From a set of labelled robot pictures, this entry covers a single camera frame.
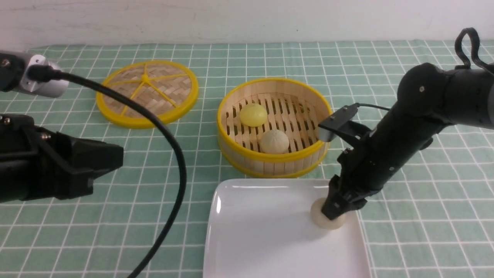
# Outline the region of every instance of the screw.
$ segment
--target screw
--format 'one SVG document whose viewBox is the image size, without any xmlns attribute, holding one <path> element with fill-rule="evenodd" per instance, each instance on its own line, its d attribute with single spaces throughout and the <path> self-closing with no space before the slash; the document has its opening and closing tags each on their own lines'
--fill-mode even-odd
<svg viewBox="0 0 494 278">
<path fill-rule="evenodd" d="M 51 138 L 51 135 L 48 133 L 41 133 L 41 140 L 48 140 Z"/>
<path fill-rule="evenodd" d="M 8 67 L 8 66 L 10 66 L 10 61 L 9 61 L 9 60 L 7 60 L 7 59 L 4 59 L 4 60 L 1 62 L 0 66 L 1 66 L 2 68 Z"/>
</svg>

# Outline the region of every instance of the green checkered tablecloth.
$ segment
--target green checkered tablecloth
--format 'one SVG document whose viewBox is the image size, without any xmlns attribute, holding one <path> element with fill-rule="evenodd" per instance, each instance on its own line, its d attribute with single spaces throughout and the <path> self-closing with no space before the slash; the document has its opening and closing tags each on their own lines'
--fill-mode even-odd
<svg viewBox="0 0 494 278">
<path fill-rule="evenodd" d="M 494 41 L 481 58 L 493 62 Z M 165 59 L 198 77 L 199 100 L 170 124 L 185 151 L 189 187 L 163 247 L 141 277 L 202 277 L 206 227 L 219 182 L 244 178 L 222 158 L 215 116 L 235 86 L 262 77 L 305 82 L 335 109 L 365 102 L 391 106 L 403 74 L 421 62 L 459 63 L 452 41 L 249 45 L 48 46 L 30 50 L 65 70 L 102 82 L 133 62 Z M 94 195 L 0 204 L 0 278 L 120 278 L 142 259 L 171 211 L 178 169 L 154 130 L 109 124 L 94 92 L 70 85 L 59 99 L 0 93 L 0 111 L 27 113 L 53 131 L 125 146 L 124 166 L 96 181 Z M 361 108 L 371 128 L 383 112 Z M 414 156 L 360 212 L 374 278 L 494 277 L 494 132 L 449 127 Z M 339 173 L 331 144 L 307 177 Z"/>
</svg>

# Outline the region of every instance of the black strap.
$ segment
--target black strap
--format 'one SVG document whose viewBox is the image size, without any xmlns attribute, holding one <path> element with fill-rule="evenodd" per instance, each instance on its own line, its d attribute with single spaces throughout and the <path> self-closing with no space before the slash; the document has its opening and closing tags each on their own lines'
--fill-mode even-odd
<svg viewBox="0 0 494 278">
<path fill-rule="evenodd" d="M 490 74 L 494 75 L 493 67 L 491 65 L 486 64 L 479 58 L 479 48 L 480 48 L 479 34 L 474 28 L 471 27 L 463 29 L 456 38 L 456 41 L 454 42 L 454 50 L 458 55 L 458 57 L 463 62 L 463 65 L 456 66 L 455 69 L 470 69 L 471 66 L 470 60 L 463 52 L 463 48 L 461 45 L 463 41 L 463 37 L 465 37 L 465 35 L 468 35 L 470 37 L 470 42 L 472 43 L 471 57 L 473 63 L 479 68 L 482 68 L 485 71 L 489 72 Z"/>
</svg>

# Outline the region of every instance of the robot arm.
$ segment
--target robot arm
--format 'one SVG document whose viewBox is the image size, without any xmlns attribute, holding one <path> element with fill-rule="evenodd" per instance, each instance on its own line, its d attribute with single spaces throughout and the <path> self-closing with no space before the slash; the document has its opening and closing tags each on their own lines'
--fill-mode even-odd
<svg viewBox="0 0 494 278">
<path fill-rule="evenodd" d="M 34 65 L 60 69 L 42 55 L 0 53 L 0 90 L 60 97 L 68 82 L 37 82 Z M 122 166 L 121 146 L 79 139 L 35 126 L 27 115 L 0 114 L 0 202 L 93 193 L 93 181 Z"/>
<path fill-rule="evenodd" d="M 472 60 L 481 69 L 471 69 L 462 51 L 465 34 L 472 41 Z M 445 127 L 462 124 L 494 129 L 494 65 L 478 58 L 479 47 L 477 32 L 467 28 L 455 43 L 463 65 L 444 71 L 423 63 L 409 70 L 398 86 L 396 103 L 373 130 L 351 121 L 357 103 L 342 107 L 319 124 L 320 140 L 339 136 L 353 147 L 338 157 L 340 176 L 334 175 L 329 182 L 321 210 L 329 220 L 361 209 L 366 197 L 380 192 Z"/>
</svg>

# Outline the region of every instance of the yellow bun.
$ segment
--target yellow bun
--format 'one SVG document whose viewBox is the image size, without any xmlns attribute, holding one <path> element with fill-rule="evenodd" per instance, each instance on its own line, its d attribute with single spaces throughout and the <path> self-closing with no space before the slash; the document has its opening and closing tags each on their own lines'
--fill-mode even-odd
<svg viewBox="0 0 494 278">
<path fill-rule="evenodd" d="M 319 227 L 327 230 L 336 230 L 343 226 L 346 219 L 346 214 L 341 215 L 335 220 L 329 220 L 326 215 L 321 212 L 326 198 L 317 199 L 310 208 L 310 216 L 312 221 Z"/>
<path fill-rule="evenodd" d="M 268 119 L 266 108 L 260 104 L 251 103 L 240 110 L 240 122 L 249 127 L 262 126 Z"/>
</svg>

